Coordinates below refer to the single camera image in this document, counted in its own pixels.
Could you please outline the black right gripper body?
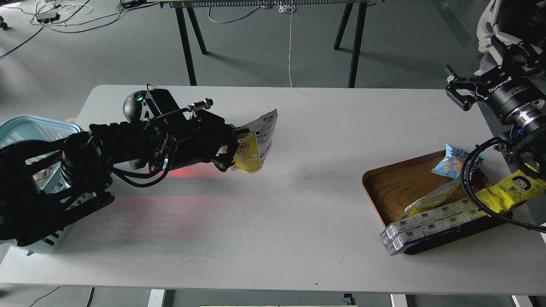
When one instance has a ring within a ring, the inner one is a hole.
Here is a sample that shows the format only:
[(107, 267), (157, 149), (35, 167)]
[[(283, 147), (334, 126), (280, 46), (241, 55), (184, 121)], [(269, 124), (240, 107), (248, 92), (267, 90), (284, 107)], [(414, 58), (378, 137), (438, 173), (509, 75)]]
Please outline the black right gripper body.
[(545, 124), (545, 93), (527, 78), (523, 69), (494, 67), (478, 76), (478, 80), (476, 96), (501, 124)]

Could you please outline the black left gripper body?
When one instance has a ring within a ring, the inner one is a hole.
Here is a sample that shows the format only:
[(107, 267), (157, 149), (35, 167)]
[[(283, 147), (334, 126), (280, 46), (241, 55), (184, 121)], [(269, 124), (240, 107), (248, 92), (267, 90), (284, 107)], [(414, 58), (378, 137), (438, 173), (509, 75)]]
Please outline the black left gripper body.
[(209, 111), (212, 99), (179, 107), (166, 89), (148, 90), (146, 98), (154, 115), (149, 123), (172, 138), (170, 170), (212, 163), (212, 158), (220, 153), (235, 154), (239, 139), (231, 134), (224, 118)]

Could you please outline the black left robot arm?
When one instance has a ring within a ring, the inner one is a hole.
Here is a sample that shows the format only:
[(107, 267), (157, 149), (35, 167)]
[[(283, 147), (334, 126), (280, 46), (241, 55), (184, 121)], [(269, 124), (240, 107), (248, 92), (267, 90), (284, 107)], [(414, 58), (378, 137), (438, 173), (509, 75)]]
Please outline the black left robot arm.
[(205, 98), (180, 108), (166, 89), (140, 90), (125, 99), (119, 124), (2, 148), (1, 239), (29, 246), (106, 207), (113, 174), (151, 187), (201, 162), (225, 172), (249, 129), (226, 124), (212, 105)]

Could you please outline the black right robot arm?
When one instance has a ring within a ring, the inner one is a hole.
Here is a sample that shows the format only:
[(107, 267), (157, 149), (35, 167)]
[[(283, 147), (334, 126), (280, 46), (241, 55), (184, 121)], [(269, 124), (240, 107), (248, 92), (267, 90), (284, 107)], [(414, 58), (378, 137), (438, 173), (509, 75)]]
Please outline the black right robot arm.
[(479, 145), (478, 151), (498, 145), (499, 151), (511, 153), (524, 174), (545, 179), (545, 93), (527, 77), (528, 72), (545, 68), (545, 56), (525, 41), (505, 45), (493, 38), (493, 46), (501, 50), (500, 64), (479, 76), (463, 78), (445, 66), (445, 91), (462, 110), (482, 101), (502, 125), (521, 129), (519, 136), (509, 133), (492, 138)]

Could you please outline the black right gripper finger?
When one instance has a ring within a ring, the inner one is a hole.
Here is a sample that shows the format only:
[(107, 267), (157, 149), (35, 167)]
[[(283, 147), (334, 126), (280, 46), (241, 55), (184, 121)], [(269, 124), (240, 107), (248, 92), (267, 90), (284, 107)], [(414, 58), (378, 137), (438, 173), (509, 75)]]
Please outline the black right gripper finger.
[(481, 76), (460, 77), (449, 65), (445, 66), (445, 71), (448, 74), (445, 92), (463, 111), (469, 111), (478, 101), (485, 101), (483, 96), (477, 94), (478, 88), (485, 84)]
[(521, 40), (518, 43), (505, 44), (497, 37), (491, 38), (493, 48), (499, 52), (500, 60), (493, 68), (494, 76), (538, 75), (545, 72), (545, 37), (529, 43)]

